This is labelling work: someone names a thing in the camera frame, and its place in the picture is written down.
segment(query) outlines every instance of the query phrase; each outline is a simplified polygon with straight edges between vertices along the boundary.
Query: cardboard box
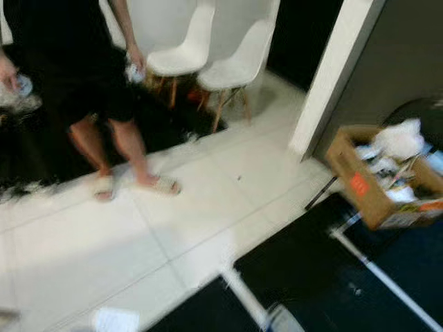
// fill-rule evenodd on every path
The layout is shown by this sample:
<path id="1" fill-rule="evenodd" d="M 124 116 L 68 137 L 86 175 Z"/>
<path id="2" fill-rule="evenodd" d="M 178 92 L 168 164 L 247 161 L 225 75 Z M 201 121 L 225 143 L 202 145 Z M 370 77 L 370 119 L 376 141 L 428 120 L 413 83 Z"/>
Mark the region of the cardboard box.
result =
<path id="1" fill-rule="evenodd" d="M 327 161 L 341 178 L 347 193 L 370 229 L 410 227 L 434 222 L 443 214 L 443 199 L 435 202 L 433 209 L 425 208 L 425 204 L 429 202 L 396 204 L 385 195 L 366 162 L 358 157 L 355 147 L 368 144 L 380 131 L 381 128 L 374 126 L 340 128 L 327 151 Z M 412 170 L 415 172 L 412 187 L 423 185 L 443 198 L 443 178 L 429 168 L 424 159 L 418 158 Z"/>

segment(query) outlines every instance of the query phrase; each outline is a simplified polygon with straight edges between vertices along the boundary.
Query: person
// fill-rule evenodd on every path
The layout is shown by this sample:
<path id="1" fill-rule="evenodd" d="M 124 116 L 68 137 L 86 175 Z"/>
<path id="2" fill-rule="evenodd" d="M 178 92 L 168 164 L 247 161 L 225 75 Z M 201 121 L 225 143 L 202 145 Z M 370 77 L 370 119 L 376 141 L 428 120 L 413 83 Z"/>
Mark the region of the person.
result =
<path id="1" fill-rule="evenodd" d="M 125 37 L 127 53 L 140 71 L 145 58 L 137 46 L 127 0 L 108 0 Z M 14 45 L 24 53 L 32 80 L 42 87 L 48 111 L 55 112 L 81 154 L 97 169 L 93 193 L 99 200 L 114 195 L 114 179 L 102 141 L 89 112 L 103 106 L 116 147 L 129 161 L 139 185 L 178 194 L 179 184 L 147 170 L 145 147 L 134 122 L 122 53 L 111 35 L 98 0 L 3 0 Z M 0 50 L 0 80 L 17 90 L 17 68 Z"/>

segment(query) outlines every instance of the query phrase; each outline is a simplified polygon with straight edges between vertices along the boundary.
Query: dark doorway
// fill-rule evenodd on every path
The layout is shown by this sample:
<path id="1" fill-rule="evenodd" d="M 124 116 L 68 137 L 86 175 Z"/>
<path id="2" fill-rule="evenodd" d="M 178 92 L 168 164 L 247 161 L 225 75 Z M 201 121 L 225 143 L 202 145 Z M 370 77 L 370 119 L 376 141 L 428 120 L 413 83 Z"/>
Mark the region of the dark doorway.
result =
<path id="1" fill-rule="evenodd" d="M 343 0 L 281 0 L 268 68 L 309 90 Z"/>

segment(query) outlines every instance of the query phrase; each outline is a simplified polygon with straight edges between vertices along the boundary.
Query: white chair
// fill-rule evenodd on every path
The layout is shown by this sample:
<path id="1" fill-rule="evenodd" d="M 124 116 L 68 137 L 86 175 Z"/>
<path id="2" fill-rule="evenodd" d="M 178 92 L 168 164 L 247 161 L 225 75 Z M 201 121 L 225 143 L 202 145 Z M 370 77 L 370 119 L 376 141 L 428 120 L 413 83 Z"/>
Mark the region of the white chair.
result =
<path id="1" fill-rule="evenodd" d="M 221 91 L 213 125 L 214 132 L 217 130 L 223 106 L 239 91 L 243 93 L 245 117 L 251 122 L 251 110 L 244 88 L 257 77 L 273 31 L 274 25 L 269 21 L 256 21 L 249 28 L 234 54 L 227 59 L 215 61 L 212 66 L 199 74 L 199 85 L 205 91 L 199 108 L 207 103 L 210 93 Z M 227 90 L 230 91 L 230 96 L 225 101 Z"/>
<path id="2" fill-rule="evenodd" d="M 171 108 L 175 106 L 177 76 L 196 73 L 208 61 L 214 13 L 215 5 L 213 3 L 199 4 L 192 15 L 183 43 L 175 48 L 153 52 L 147 57 L 147 66 L 155 75 L 162 77 L 161 87 L 165 77 L 174 78 Z"/>

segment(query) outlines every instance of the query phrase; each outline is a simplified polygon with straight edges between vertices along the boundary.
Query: chair seat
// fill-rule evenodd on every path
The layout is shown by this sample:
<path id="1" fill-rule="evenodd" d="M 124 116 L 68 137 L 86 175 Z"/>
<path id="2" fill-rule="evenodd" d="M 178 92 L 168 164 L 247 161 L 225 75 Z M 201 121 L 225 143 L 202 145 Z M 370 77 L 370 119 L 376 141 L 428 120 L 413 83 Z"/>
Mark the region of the chair seat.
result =
<path id="1" fill-rule="evenodd" d="M 206 59 L 182 46 L 149 54 L 147 65 L 156 75 L 172 77 L 195 73 L 203 68 Z"/>
<path id="2" fill-rule="evenodd" d="M 234 89 L 246 86 L 255 78 L 255 73 L 246 70 L 241 63 L 224 60 L 214 64 L 199 74 L 198 81 L 207 91 Z"/>

